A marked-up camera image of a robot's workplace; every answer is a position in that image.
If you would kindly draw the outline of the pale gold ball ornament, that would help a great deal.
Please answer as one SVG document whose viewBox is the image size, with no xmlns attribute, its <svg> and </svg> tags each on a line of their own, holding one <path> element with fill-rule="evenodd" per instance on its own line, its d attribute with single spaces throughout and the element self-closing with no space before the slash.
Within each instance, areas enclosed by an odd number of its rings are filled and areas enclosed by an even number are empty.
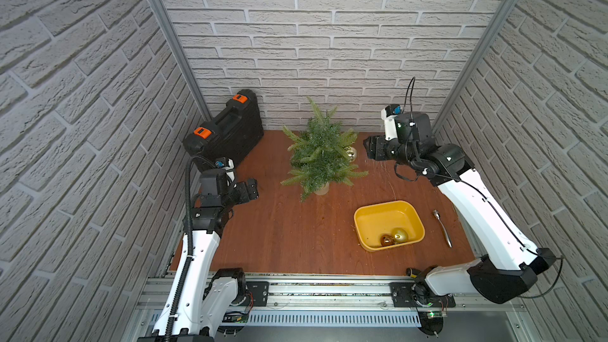
<svg viewBox="0 0 608 342">
<path fill-rule="evenodd" d="M 346 154 L 348 155 L 348 160 L 350 162 L 356 161 L 358 156 L 357 150 L 354 147 L 347 147 L 345 150 Z"/>
</svg>

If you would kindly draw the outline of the shiny gold ball ornament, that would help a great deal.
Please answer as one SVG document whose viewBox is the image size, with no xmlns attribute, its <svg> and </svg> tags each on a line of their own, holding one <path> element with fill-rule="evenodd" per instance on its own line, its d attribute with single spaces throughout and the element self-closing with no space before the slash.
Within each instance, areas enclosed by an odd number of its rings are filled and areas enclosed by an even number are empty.
<svg viewBox="0 0 608 342">
<path fill-rule="evenodd" d="M 409 240 L 409 235 L 405 229 L 397 227 L 391 231 L 394 244 L 406 243 Z"/>
</svg>

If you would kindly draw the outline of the copper brown ball ornament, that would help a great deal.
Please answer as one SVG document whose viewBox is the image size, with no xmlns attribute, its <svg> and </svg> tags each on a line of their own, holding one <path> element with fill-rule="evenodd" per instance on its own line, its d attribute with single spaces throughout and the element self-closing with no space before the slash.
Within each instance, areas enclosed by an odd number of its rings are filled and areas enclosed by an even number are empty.
<svg viewBox="0 0 608 342">
<path fill-rule="evenodd" d="M 383 234 L 383 236 L 380 238 L 380 242 L 381 247 L 388 247 L 395 244 L 393 236 L 389 234 Z"/>
</svg>

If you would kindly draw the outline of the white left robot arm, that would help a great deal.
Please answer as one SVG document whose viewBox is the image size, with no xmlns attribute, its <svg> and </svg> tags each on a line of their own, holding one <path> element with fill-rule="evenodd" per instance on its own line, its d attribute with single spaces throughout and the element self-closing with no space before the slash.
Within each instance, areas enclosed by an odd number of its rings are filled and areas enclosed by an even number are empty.
<svg viewBox="0 0 608 342">
<path fill-rule="evenodd" d="M 240 268 L 207 278 L 234 207 L 259 197 L 257 181 L 238 182 L 232 169 L 209 169 L 200 183 L 202 193 L 192 194 L 186 174 L 183 252 L 166 305 L 139 341 L 213 341 L 233 302 L 251 296 Z"/>
</svg>

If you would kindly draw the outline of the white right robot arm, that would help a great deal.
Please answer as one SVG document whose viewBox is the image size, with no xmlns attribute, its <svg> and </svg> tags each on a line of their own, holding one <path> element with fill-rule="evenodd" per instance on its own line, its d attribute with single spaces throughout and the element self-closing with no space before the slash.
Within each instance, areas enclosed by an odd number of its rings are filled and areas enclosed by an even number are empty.
<svg viewBox="0 0 608 342">
<path fill-rule="evenodd" d="M 383 135 L 364 140 L 367 157 L 392 160 L 428 179 L 454 204 L 485 250 L 469 263 L 411 269 L 413 298 L 423 307 L 449 294 L 480 294 L 496 304 L 525 299 L 538 276 L 560 258 L 551 249 L 537 246 L 514 224 L 462 147 L 436 142 L 427 114 L 389 104 L 381 118 Z"/>
</svg>

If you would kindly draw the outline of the beige tree pot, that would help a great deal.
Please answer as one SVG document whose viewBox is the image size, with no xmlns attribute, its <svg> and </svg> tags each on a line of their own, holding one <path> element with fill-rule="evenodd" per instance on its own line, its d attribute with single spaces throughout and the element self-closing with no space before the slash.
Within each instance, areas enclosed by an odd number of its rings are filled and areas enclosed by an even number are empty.
<svg viewBox="0 0 608 342">
<path fill-rule="evenodd" d="M 329 192 L 329 182 L 325 183 L 321 188 L 316 190 L 314 193 L 317 196 L 324 196 Z"/>
</svg>

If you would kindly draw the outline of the small green christmas tree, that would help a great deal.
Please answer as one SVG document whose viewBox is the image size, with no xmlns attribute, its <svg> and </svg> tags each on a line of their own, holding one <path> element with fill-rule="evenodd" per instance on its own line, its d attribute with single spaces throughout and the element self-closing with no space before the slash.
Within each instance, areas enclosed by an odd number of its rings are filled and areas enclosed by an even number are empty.
<svg viewBox="0 0 608 342">
<path fill-rule="evenodd" d="M 307 100 L 313 112 L 307 128 L 297 133 L 283 128 L 283 133 L 291 140 L 288 147 L 291 170 L 290 177 L 281 185 L 299 185 L 302 202 L 327 184 L 352 186 L 354 179 L 368 175 L 348 156 L 348 148 L 356 142 L 358 133 L 342 129 L 342 123 L 333 119 L 336 109 L 323 110 L 312 98 Z"/>
</svg>

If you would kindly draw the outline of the black plastic tool case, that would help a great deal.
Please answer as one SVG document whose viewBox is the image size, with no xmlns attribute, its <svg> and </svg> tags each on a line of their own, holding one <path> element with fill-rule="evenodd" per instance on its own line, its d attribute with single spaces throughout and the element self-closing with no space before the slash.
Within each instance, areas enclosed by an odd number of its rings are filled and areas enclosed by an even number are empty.
<svg viewBox="0 0 608 342">
<path fill-rule="evenodd" d="M 210 169 L 204 158 L 212 162 L 226 158 L 239 166 L 263 135 L 256 93 L 240 90 L 226 102 L 222 112 L 188 134 L 183 146 L 195 159 L 196 168 L 203 172 Z"/>
</svg>

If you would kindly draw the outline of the metal spoon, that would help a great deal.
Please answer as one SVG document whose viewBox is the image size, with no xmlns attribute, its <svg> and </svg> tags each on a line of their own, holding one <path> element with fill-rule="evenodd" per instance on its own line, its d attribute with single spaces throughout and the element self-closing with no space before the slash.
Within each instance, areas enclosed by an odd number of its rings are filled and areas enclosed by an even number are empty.
<svg viewBox="0 0 608 342">
<path fill-rule="evenodd" d="M 446 241 L 447 246 L 450 249 L 454 248 L 453 242 L 451 240 L 451 236 L 449 235 L 448 230 L 447 230 L 445 224 L 443 223 L 443 220 L 441 219 L 440 212 L 435 209 L 433 211 L 433 215 L 434 215 L 435 219 L 438 221 L 438 223 L 440 224 L 441 230 L 443 232 L 443 237 Z"/>
</svg>

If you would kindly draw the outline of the yellow plastic tray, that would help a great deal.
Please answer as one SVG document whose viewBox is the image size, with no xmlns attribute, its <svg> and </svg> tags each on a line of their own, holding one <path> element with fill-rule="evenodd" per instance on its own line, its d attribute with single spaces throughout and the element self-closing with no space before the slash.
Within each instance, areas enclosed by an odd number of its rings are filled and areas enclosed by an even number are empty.
<svg viewBox="0 0 608 342">
<path fill-rule="evenodd" d="M 416 209 L 403 200 L 360 207 L 353 218 L 359 243 L 370 253 L 412 245 L 425 237 L 424 225 Z M 381 247 L 383 234 L 391 235 L 391 231 L 397 227 L 406 230 L 408 242 Z"/>
</svg>

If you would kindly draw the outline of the aluminium mounting rail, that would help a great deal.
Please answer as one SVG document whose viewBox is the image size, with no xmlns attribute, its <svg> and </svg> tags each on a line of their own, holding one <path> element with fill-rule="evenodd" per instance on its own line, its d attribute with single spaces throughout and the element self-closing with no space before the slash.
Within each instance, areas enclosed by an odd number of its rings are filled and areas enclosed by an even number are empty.
<svg viewBox="0 0 608 342">
<path fill-rule="evenodd" d="M 424 307 L 405 276 L 252 274 L 246 285 L 245 298 L 227 310 L 226 327 L 420 327 L 464 313 L 513 321 L 527 310 L 520 299 L 495 304 L 479 294 L 448 294 Z"/>
</svg>

